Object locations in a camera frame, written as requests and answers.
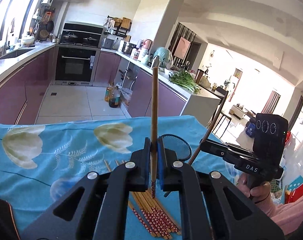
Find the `person's right hand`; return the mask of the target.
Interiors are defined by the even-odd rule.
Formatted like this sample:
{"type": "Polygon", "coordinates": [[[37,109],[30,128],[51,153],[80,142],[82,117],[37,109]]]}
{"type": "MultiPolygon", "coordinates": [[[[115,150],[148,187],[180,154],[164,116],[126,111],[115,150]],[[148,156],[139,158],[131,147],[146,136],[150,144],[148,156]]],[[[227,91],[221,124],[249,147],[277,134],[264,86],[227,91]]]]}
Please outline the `person's right hand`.
{"type": "Polygon", "coordinates": [[[264,181],[259,186],[250,189],[247,186],[248,174],[242,173],[239,177],[237,188],[248,198],[252,197],[254,202],[265,200],[270,195],[270,183],[264,181]]]}

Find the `pink sleeved right forearm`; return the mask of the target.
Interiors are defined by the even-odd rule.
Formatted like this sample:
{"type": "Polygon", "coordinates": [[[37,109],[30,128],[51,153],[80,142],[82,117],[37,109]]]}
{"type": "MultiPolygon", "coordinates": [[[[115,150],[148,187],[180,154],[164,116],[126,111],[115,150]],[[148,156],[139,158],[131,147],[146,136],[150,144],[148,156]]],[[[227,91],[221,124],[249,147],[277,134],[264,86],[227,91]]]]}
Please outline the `pink sleeved right forearm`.
{"type": "Polygon", "coordinates": [[[256,203],[282,230],[284,235],[296,231],[303,223],[303,196],[293,203],[275,205],[270,196],[256,203]]]}

